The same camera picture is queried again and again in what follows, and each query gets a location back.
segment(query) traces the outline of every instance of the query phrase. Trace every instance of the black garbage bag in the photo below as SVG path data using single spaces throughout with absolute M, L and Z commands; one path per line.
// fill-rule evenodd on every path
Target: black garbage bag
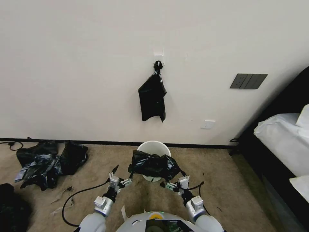
M 32 209 L 30 204 L 14 193 L 10 184 L 0 185 L 1 231 L 26 232 Z
M 148 153 L 134 150 L 132 163 L 129 165 L 128 172 L 142 174 L 150 177 L 162 177 L 167 182 L 173 179 L 179 172 L 185 176 L 177 162 L 170 156 Z
M 18 161 L 22 167 L 34 161 L 36 155 L 57 155 L 58 147 L 55 141 L 42 141 L 34 147 L 21 148 L 16 152 Z
M 66 143 L 60 157 L 55 141 L 40 142 L 31 148 L 17 151 L 17 158 L 22 169 L 17 174 L 15 182 L 23 180 L 20 188 L 36 184 L 42 191 L 53 189 L 57 185 L 58 176 L 73 175 L 77 168 L 87 161 L 88 147 Z
M 20 188 L 36 184 L 42 191 L 47 188 L 53 189 L 57 185 L 57 173 L 54 165 L 57 161 L 56 155 L 35 155 L 33 161 L 23 166 L 15 178 L 15 182 L 23 180 Z
M 55 166 L 58 175 L 74 175 L 87 159 L 88 147 L 68 141 Z
M 160 116 L 162 122 L 165 119 L 163 97 L 167 92 L 160 75 L 161 68 L 163 68 L 162 63 L 156 61 L 154 64 L 154 73 L 138 89 L 143 121 L 146 121 L 153 116 Z

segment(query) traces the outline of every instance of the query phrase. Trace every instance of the black bed frame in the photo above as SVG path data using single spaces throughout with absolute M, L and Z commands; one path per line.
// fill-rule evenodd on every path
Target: black bed frame
M 309 203 L 292 186 L 295 175 L 253 134 L 258 122 L 280 113 L 300 113 L 309 104 L 309 67 L 304 69 L 258 116 L 238 139 L 237 149 L 253 170 L 264 176 L 309 231 Z

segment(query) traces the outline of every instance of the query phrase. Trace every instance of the trash bin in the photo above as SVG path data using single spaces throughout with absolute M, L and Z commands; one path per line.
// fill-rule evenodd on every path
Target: trash bin
M 143 144 L 141 144 L 138 147 L 137 150 L 146 152 L 150 155 L 157 154 L 158 156 L 163 156 L 163 155 L 171 156 L 171 152 L 168 149 L 168 147 L 165 144 L 163 144 L 159 141 L 144 142 Z M 148 181 L 151 181 L 153 179 L 153 177 L 147 177 L 147 176 L 144 176 L 144 175 L 143 175 L 143 177 Z M 160 179 L 161 179 L 160 177 L 155 177 L 152 182 L 159 181 Z

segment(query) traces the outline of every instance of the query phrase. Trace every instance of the gray switch plate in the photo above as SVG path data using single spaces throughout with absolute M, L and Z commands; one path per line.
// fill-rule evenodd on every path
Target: gray switch plate
M 253 74 L 245 89 L 257 89 L 267 77 L 267 74 Z
M 241 84 L 244 82 L 244 80 L 246 79 L 247 74 L 237 74 L 232 85 L 231 85 L 231 89 L 239 89 Z
M 257 89 L 265 80 L 267 74 L 243 74 L 236 75 L 231 89 Z

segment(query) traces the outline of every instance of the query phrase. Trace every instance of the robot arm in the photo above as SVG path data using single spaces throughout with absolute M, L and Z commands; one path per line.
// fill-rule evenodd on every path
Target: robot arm
M 132 176 L 124 180 L 114 175 L 118 166 L 109 173 L 108 190 L 94 201 L 94 213 L 87 215 L 79 225 L 79 232 L 105 232 L 105 219 L 109 216 L 117 194 L 132 183 Z
M 204 207 L 204 201 L 200 196 L 194 196 L 189 188 L 189 176 L 180 177 L 176 183 L 162 182 L 161 187 L 167 188 L 183 198 L 190 220 L 198 227 L 209 232 L 224 232 L 221 224 L 213 216 L 209 215 Z

